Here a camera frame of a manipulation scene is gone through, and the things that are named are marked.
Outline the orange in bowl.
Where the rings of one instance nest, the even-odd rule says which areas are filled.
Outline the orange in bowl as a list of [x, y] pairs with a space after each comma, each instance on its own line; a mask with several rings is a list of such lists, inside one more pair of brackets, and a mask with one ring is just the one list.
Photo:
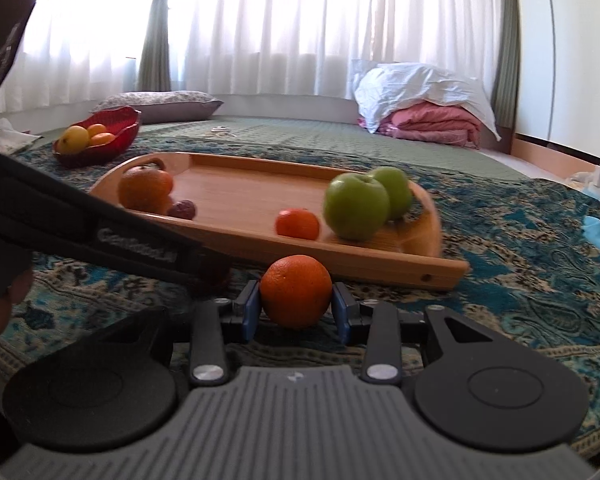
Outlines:
[[106, 133], [108, 131], [107, 127], [103, 124], [100, 124], [99, 122], [96, 122], [96, 124], [91, 124], [89, 125], [87, 128], [87, 133], [88, 135], [92, 138], [93, 136], [97, 136], [98, 134], [101, 133]]
[[98, 134], [97, 136], [93, 136], [90, 139], [90, 143], [88, 144], [88, 146], [90, 148], [92, 146], [102, 146], [102, 145], [108, 144], [109, 142], [113, 141], [115, 138], [116, 138], [116, 136], [110, 132], [101, 133], [101, 134]]

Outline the white sheer curtain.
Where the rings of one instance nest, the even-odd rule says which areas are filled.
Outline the white sheer curtain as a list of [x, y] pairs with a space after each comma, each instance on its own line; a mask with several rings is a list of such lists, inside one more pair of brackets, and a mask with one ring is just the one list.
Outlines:
[[[152, 0], [36, 0], [0, 113], [136, 89]], [[491, 89], [502, 0], [168, 0], [171, 87], [349, 99], [358, 61], [425, 63]]]

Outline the green curtain right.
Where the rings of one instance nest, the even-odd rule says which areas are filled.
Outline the green curtain right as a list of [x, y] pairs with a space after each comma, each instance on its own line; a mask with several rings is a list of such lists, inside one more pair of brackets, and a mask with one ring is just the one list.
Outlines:
[[491, 96], [496, 126], [513, 132], [516, 122], [520, 71], [520, 17], [518, 0], [502, 0], [498, 70]]

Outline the pink folded blanket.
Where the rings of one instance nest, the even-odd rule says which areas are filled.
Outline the pink folded blanket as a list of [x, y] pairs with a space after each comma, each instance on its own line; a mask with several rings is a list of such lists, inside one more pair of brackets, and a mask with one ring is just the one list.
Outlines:
[[391, 113], [376, 133], [399, 140], [480, 148], [481, 128], [478, 118], [463, 107], [421, 102]]

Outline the small orange tangerine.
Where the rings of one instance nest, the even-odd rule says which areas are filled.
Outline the small orange tangerine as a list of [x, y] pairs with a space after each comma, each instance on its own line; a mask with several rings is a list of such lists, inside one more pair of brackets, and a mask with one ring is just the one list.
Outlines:
[[321, 223], [313, 212], [306, 209], [283, 209], [276, 217], [275, 232], [281, 236], [317, 240], [321, 234]]

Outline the white crumpled bedding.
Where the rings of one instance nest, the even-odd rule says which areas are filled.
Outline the white crumpled bedding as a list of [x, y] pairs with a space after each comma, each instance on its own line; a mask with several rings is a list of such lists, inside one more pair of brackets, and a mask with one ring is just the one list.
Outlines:
[[358, 75], [353, 96], [370, 133], [393, 112], [429, 102], [464, 108], [501, 140], [482, 81], [452, 70], [411, 62], [378, 63]]

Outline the orange mandarin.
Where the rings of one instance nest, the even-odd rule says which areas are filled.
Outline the orange mandarin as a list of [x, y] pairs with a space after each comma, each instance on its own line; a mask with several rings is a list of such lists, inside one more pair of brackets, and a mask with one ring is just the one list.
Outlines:
[[332, 279], [316, 259], [294, 255], [275, 261], [263, 274], [260, 295], [266, 315], [288, 328], [315, 325], [332, 298]]

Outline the red glass fruit bowl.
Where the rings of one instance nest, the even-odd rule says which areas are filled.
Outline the red glass fruit bowl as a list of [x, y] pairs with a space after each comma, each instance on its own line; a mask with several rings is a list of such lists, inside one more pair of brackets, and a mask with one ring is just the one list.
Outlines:
[[100, 110], [68, 127], [53, 143], [53, 154], [67, 168], [104, 164], [123, 154], [139, 131], [140, 111], [134, 107]]

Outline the green quilted mat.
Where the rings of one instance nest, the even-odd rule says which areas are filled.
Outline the green quilted mat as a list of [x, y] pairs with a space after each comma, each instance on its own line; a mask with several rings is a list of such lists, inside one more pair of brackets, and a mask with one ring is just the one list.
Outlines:
[[89, 188], [114, 166], [153, 152], [257, 157], [342, 168], [401, 166], [412, 176], [432, 168], [488, 179], [526, 178], [473, 148], [396, 140], [336, 122], [219, 116], [204, 122], [143, 126], [132, 146], [112, 162], [78, 169], [67, 169], [55, 159], [50, 142], [58, 136], [57, 130], [44, 133], [35, 148], [18, 158], [77, 188]]

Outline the wooden serving tray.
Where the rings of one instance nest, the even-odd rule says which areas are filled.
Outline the wooden serving tray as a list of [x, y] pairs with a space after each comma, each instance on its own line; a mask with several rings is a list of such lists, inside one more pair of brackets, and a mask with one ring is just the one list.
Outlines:
[[172, 176], [172, 200], [191, 200], [197, 207], [192, 220], [166, 214], [150, 214], [148, 220], [224, 255], [268, 266], [279, 258], [305, 254], [340, 278], [411, 288], [452, 289], [469, 270], [467, 261], [443, 257], [437, 207], [416, 183], [410, 185], [415, 199], [414, 219], [386, 224], [360, 244], [340, 240], [328, 226], [321, 227], [317, 240], [299, 240], [275, 232], [275, 219], [283, 209], [306, 208], [321, 214], [325, 190], [340, 174], [338, 168], [159, 152], [122, 162], [91, 187], [91, 195], [116, 204], [123, 174], [148, 162], [158, 162]]

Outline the green curtain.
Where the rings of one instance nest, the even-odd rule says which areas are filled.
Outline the green curtain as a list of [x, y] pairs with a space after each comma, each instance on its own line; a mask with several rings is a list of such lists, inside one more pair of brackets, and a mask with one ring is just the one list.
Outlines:
[[171, 90], [168, 0], [151, 1], [136, 90]]
[[516, 122], [520, 71], [520, 17], [518, 0], [502, 0], [498, 70], [491, 96], [496, 126], [513, 132]]

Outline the green apple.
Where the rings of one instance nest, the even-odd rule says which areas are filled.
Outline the green apple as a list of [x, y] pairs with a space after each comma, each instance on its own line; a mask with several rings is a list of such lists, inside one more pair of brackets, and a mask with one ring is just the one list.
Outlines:
[[367, 174], [340, 174], [326, 188], [323, 218], [338, 237], [366, 242], [388, 221], [389, 195]]
[[412, 208], [413, 194], [407, 174], [396, 167], [378, 167], [367, 174], [377, 180], [389, 196], [389, 221], [403, 218]]

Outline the dark red jujube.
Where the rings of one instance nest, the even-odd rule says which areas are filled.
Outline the dark red jujube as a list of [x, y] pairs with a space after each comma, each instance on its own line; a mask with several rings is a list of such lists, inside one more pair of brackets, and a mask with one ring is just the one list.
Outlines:
[[197, 207], [191, 200], [176, 200], [166, 214], [172, 218], [193, 220], [197, 214]]

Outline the yellow mango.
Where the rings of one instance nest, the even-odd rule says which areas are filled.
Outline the yellow mango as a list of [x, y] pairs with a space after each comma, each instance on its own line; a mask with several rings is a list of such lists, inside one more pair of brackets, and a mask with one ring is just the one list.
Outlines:
[[88, 148], [90, 140], [87, 128], [74, 125], [66, 129], [57, 140], [55, 151], [61, 155], [76, 155]]

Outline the floral grey pillow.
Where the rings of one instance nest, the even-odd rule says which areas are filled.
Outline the floral grey pillow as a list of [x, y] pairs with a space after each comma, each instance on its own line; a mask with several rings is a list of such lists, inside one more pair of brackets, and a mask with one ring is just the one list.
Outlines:
[[223, 101], [201, 91], [123, 92], [98, 103], [93, 113], [130, 106], [142, 114], [145, 125], [166, 122], [201, 122], [209, 119]]

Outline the orange in bowl rear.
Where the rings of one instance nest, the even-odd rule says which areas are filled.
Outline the orange in bowl rear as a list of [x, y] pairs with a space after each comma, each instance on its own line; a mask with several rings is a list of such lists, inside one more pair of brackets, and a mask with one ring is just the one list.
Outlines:
[[96, 124], [91, 124], [89, 125], [87, 128], [87, 133], [88, 135], [92, 138], [93, 136], [97, 136], [98, 134], [101, 133], [106, 133], [108, 131], [107, 127], [103, 124], [100, 124], [99, 122], [96, 122]]

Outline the large orange pomegranate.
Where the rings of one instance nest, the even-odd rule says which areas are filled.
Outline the large orange pomegranate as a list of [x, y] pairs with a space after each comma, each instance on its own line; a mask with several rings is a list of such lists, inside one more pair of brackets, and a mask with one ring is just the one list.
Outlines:
[[118, 183], [118, 201], [126, 209], [159, 212], [173, 190], [172, 176], [154, 166], [125, 171]]

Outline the green apple front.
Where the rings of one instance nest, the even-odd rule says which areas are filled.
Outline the green apple front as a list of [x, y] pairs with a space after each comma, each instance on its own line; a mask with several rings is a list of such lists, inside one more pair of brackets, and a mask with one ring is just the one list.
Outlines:
[[326, 188], [323, 218], [338, 237], [366, 242], [388, 221], [389, 195], [367, 174], [340, 174]]

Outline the orange in bowl front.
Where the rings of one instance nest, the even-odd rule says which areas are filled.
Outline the orange in bowl front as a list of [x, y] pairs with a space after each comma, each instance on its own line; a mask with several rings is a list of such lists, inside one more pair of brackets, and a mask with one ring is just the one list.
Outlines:
[[98, 134], [97, 136], [93, 136], [90, 139], [90, 143], [88, 144], [88, 146], [90, 148], [92, 146], [102, 146], [102, 145], [108, 144], [109, 142], [113, 141], [115, 138], [116, 138], [116, 136], [110, 132], [101, 133], [101, 134]]

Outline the green curtain left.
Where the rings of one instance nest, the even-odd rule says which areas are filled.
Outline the green curtain left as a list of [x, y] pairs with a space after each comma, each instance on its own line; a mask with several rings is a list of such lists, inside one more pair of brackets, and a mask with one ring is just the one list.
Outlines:
[[151, 1], [136, 90], [171, 90], [168, 0]]

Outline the white tissue paper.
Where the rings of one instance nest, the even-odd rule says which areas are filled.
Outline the white tissue paper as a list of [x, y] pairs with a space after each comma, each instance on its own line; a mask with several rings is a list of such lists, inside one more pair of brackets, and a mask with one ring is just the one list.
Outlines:
[[0, 154], [16, 154], [30, 148], [38, 139], [41, 139], [39, 134], [16, 130], [8, 119], [0, 119]]

